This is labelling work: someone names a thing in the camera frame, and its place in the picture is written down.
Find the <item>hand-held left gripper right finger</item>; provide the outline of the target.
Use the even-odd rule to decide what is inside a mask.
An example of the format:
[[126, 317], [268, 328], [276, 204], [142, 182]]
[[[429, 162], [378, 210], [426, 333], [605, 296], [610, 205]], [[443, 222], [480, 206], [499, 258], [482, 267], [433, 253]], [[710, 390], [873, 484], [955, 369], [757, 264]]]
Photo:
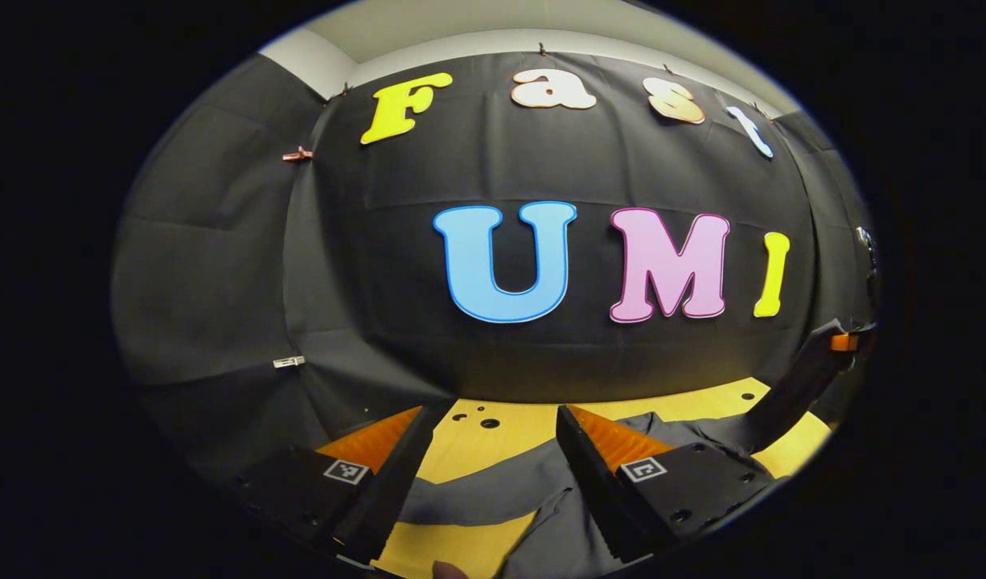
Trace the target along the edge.
[[666, 445], [576, 404], [556, 438], [611, 556], [631, 563], [706, 534], [774, 483], [703, 442]]

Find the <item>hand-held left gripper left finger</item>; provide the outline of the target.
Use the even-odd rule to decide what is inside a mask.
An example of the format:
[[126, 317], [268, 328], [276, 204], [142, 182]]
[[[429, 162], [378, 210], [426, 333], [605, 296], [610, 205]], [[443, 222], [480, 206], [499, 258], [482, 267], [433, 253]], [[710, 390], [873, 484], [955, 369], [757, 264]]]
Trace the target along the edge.
[[368, 565], [400, 519], [437, 424], [437, 406], [413, 407], [316, 450], [287, 445], [224, 487], [295, 542]]

